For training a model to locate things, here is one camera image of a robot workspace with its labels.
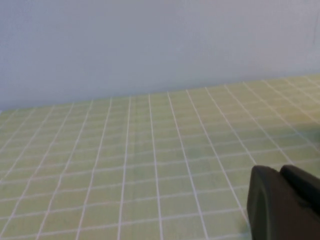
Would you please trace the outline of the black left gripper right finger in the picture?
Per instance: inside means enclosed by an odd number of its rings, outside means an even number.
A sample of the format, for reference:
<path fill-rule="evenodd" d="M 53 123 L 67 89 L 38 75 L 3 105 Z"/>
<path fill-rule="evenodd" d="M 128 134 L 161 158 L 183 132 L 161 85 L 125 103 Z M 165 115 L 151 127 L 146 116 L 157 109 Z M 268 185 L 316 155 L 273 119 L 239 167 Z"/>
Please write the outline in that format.
<path fill-rule="evenodd" d="M 320 212 L 320 179 L 294 165 L 284 165 L 280 174 L 312 209 Z"/>

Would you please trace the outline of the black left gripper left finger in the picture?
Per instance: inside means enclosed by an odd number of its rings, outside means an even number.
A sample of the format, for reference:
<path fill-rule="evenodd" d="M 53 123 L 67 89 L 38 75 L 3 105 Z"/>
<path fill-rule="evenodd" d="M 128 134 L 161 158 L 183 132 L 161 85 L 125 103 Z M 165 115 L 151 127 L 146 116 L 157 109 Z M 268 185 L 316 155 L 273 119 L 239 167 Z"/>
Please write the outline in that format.
<path fill-rule="evenodd" d="M 280 170 L 263 165 L 251 169 L 246 209 L 254 240 L 320 238 L 320 212 L 297 194 Z"/>

